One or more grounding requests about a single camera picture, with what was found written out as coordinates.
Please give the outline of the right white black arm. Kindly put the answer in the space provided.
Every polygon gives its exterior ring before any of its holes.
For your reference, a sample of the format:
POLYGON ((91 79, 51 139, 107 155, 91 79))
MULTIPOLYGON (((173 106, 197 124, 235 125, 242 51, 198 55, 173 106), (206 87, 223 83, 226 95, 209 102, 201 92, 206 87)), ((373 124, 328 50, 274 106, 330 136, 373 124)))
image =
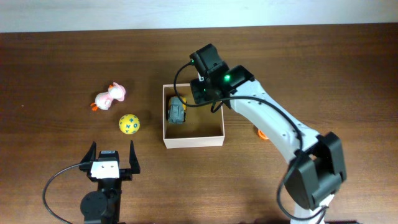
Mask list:
POLYGON ((199 77, 190 82, 195 106, 217 102, 241 114, 262 131, 288 164, 278 188, 295 202, 294 213, 279 208, 292 223, 324 223, 326 211, 341 184, 346 166, 341 139, 321 135, 294 118, 263 89, 242 65, 229 68, 208 44, 190 55, 199 77))

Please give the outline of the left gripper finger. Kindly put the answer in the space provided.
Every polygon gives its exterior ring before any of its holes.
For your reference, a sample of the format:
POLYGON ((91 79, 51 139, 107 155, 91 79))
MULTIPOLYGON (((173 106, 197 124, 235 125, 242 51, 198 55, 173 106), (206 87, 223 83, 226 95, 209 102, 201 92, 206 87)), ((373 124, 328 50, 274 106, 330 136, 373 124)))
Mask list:
POLYGON ((90 146, 90 149, 88 150, 88 152, 85 154, 85 156, 81 160, 81 163, 93 162, 95 160, 95 158, 96 158, 96 142, 93 141, 90 146))
POLYGON ((139 170, 140 169, 140 165, 139 165, 139 161, 136 156, 133 140, 130 141, 129 164, 131 166, 131 170, 139 170))

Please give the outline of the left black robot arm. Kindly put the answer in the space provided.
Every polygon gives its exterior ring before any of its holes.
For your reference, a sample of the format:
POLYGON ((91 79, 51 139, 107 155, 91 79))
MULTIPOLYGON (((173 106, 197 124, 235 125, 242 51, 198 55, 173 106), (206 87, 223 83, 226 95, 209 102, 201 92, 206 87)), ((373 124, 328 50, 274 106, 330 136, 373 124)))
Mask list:
POLYGON ((85 223, 119 223, 122 183, 141 173, 133 141, 129 146, 129 164, 129 168, 120 168, 118 151, 101 151, 97 156, 96 143, 92 143, 79 165, 87 178, 98 184, 95 191, 87 193, 81 200, 80 210, 85 223))

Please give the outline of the grey yellow toy truck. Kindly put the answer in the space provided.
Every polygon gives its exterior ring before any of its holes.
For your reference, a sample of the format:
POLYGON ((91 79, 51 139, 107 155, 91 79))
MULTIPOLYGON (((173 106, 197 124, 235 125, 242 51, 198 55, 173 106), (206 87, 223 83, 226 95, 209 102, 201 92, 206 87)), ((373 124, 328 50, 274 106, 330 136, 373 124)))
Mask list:
POLYGON ((183 124, 186 120, 186 99, 182 98, 183 101, 177 96, 173 96, 169 99, 169 106, 167 110, 167 120, 170 124, 183 124))

